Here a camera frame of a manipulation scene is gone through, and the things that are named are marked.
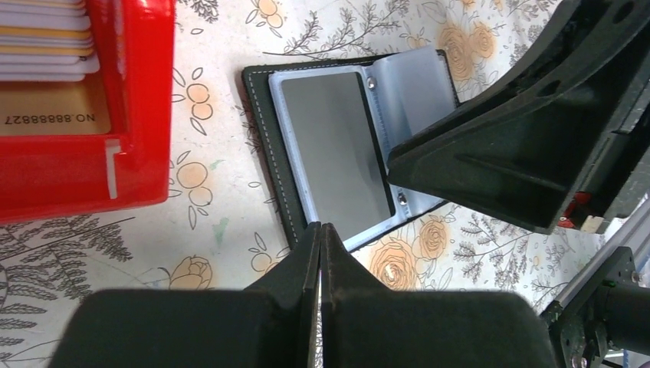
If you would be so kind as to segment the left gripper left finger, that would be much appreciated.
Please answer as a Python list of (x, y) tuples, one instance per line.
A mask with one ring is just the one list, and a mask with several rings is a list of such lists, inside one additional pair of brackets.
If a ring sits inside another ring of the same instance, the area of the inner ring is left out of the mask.
[(52, 367), (312, 367), (322, 225), (242, 290), (106, 289), (73, 314)]

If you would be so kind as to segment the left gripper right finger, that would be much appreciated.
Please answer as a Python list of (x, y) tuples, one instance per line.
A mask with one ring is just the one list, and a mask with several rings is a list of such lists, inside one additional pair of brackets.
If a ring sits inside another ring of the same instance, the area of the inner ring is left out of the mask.
[(320, 235), (326, 367), (552, 367), (547, 327), (517, 294), (392, 291)]

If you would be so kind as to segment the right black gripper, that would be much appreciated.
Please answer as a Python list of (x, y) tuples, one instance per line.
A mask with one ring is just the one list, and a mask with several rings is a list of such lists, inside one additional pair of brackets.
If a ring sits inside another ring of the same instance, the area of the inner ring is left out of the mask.
[(399, 144), (392, 184), (602, 234), (649, 187), (649, 3), (564, 1), (495, 84)]

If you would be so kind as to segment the black leather card holder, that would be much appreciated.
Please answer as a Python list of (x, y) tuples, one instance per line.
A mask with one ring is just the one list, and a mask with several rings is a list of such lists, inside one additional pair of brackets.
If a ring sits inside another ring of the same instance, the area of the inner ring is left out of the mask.
[(413, 138), (459, 105), (444, 51), (424, 46), (395, 54), (310, 61), (296, 64), (250, 66), (243, 70), (272, 187), (278, 200), (287, 240), (299, 243), (307, 226), (319, 222), (309, 199), (309, 186), (300, 162), (287, 107), (281, 92), (283, 80), (357, 72), (379, 143), (386, 184), (396, 213), (393, 217), (347, 241), (352, 251), (398, 228), (440, 204), (440, 198), (406, 189), (388, 180), (391, 150)]

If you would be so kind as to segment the dark grey card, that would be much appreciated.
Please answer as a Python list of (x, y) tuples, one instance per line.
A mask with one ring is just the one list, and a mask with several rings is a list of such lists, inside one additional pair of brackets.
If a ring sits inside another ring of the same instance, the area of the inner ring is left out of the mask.
[(280, 87), (316, 219), (347, 241), (393, 217), (359, 73), (291, 78)]

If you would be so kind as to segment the red plastic bin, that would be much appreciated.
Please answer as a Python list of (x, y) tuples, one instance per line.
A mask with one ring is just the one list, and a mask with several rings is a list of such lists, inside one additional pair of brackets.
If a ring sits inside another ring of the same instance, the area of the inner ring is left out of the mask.
[(175, 4), (87, 1), (108, 133), (2, 136), (2, 223), (166, 199)]

